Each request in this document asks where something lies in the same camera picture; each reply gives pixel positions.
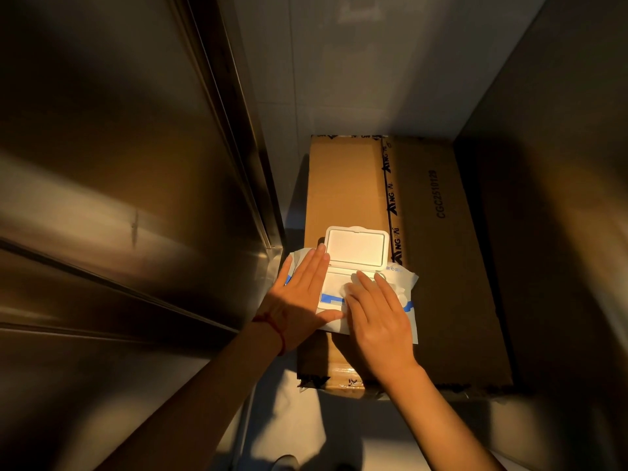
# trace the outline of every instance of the cardboard box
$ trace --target cardboard box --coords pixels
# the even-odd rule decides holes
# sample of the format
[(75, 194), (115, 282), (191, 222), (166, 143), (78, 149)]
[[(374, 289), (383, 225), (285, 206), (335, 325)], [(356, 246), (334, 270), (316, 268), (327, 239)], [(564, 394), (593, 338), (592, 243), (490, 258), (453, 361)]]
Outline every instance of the cardboard box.
[[(417, 361), (448, 399), (512, 388), (504, 338), (451, 145), (404, 137), (312, 137), (305, 247), (331, 226), (391, 233), (412, 290)], [(350, 397), (381, 387), (349, 336), (317, 331), (297, 353), (302, 386)]]

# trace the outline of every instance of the hand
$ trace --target hand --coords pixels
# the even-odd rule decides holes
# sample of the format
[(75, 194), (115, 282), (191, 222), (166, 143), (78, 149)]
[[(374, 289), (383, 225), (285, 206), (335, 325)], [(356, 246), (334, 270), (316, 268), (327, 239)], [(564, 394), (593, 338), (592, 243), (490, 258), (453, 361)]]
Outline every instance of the hand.
[(383, 276), (376, 274), (373, 282), (358, 271), (357, 277), (359, 284), (346, 285), (349, 327), (371, 372), (386, 388), (419, 367), (410, 320)]
[(292, 258), (288, 256), (279, 271), (277, 281), (262, 300), (257, 314), (270, 313), (283, 331), (286, 350), (293, 350), (321, 325), (342, 319), (341, 311), (328, 309), (316, 314), (320, 292), (329, 267), (329, 254), (325, 245), (311, 249), (296, 268), (290, 282), (286, 284)]

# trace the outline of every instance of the bracelet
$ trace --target bracelet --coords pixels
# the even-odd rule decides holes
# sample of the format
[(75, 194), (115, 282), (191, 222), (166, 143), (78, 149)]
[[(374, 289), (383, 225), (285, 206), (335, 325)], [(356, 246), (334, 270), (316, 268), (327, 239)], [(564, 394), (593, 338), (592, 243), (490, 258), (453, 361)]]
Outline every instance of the bracelet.
[(251, 322), (266, 322), (270, 325), (274, 331), (279, 334), (279, 337), (281, 337), (281, 351), (277, 354), (277, 356), (280, 357), (286, 353), (286, 338), (283, 336), (283, 332), (279, 329), (279, 326), (268, 312), (255, 316)]

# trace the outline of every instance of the open lid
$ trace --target open lid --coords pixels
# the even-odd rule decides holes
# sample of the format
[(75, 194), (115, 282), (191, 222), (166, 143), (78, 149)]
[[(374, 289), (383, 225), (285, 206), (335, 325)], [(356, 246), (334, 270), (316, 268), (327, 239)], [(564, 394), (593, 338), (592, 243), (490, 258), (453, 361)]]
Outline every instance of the open lid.
[(389, 235), (386, 231), (330, 226), (325, 246), (333, 268), (379, 271), (388, 262)]

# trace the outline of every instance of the wet wipes package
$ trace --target wet wipes package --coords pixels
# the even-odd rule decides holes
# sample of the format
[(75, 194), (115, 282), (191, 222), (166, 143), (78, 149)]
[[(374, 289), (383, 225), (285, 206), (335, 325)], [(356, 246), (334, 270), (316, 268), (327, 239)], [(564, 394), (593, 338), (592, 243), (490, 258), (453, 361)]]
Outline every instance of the wet wipes package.
[[(418, 276), (397, 263), (387, 261), (388, 232), (368, 230), (362, 227), (331, 226), (326, 231), (325, 246), (330, 255), (330, 263), (317, 312), (325, 309), (338, 309), (346, 312), (345, 285), (358, 282), (356, 277), (358, 270), (361, 270), (371, 279), (379, 272), (392, 286), (401, 306), (408, 314), (412, 325), (412, 340), (417, 343), (416, 320), (414, 319), (414, 307), (410, 292)], [(304, 248), (290, 253), (293, 256), (293, 262), (290, 267), (289, 278), (309, 250), (310, 248)], [(349, 334), (346, 319), (333, 321), (322, 326), (321, 329)]]

